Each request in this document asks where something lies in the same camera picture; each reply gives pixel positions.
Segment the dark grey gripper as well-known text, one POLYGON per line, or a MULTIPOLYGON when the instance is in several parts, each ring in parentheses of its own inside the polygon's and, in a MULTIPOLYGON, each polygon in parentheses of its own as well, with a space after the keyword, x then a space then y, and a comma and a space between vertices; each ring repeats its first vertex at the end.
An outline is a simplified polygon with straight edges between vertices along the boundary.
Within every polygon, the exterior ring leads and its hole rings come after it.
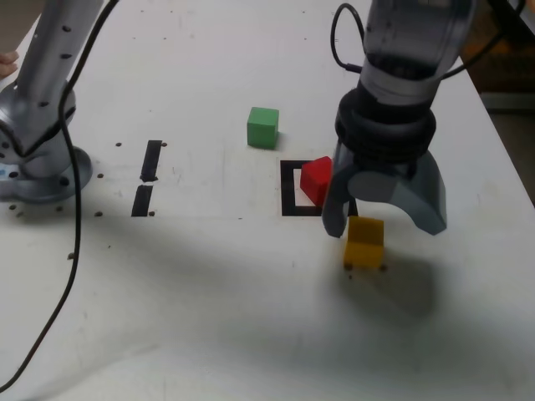
POLYGON ((420 230, 433 236, 446 229, 446 188, 429 151, 408 164, 359 165, 356 171, 353 158, 354 153, 344 144, 336 144, 323 206, 323 224, 328 235, 340 238, 344 234, 353 197, 396 206, 420 230))

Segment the person's hand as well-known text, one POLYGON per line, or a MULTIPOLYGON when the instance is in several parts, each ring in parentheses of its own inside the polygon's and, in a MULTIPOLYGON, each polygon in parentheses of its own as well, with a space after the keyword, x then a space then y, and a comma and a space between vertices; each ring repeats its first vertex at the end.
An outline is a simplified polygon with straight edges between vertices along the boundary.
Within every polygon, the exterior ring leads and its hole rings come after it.
POLYGON ((0 79, 5 79, 18 69, 16 64, 18 58, 17 51, 0 54, 0 79))

